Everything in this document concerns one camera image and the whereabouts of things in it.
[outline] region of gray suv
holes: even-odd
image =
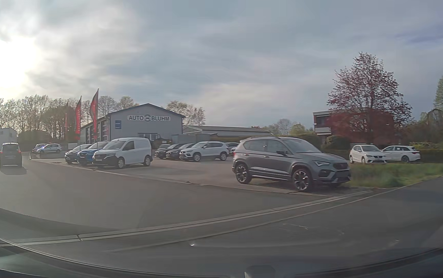
[[[252,178],[288,180],[300,192],[309,192],[316,185],[336,187],[351,179],[344,158],[291,137],[261,136],[241,141],[234,150],[232,170],[241,184]]]

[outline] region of headlight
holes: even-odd
[[[316,163],[317,166],[321,167],[321,166],[326,166],[329,165],[329,162],[324,162],[324,161],[314,161]]]

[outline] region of car dealership building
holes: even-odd
[[[97,120],[98,142],[121,137],[144,137],[151,141],[182,134],[181,114],[146,103],[120,111],[111,112]],[[80,143],[94,143],[93,123],[81,127]]]

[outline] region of tire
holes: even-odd
[[[194,162],[199,162],[199,161],[201,161],[201,154],[200,154],[199,152],[195,153],[195,154],[192,156],[192,161],[194,161]]]
[[[115,168],[116,169],[123,169],[124,167],[126,167],[126,161],[124,160],[123,157],[121,157],[117,160],[117,164],[115,164]]]
[[[221,161],[225,161],[225,160],[226,160],[226,152],[222,152],[222,153],[220,154],[219,159],[220,159]]]
[[[143,165],[145,167],[149,167],[151,165],[151,157],[149,155],[146,155],[146,157],[144,158]]]
[[[251,182],[252,177],[244,163],[237,164],[235,167],[235,178],[240,184],[246,185]]]
[[[292,174],[292,183],[299,192],[310,192],[314,186],[308,169],[298,168]]]

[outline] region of grass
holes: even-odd
[[[398,187],[443,176],[443,163],[352,164],[350,186]]]

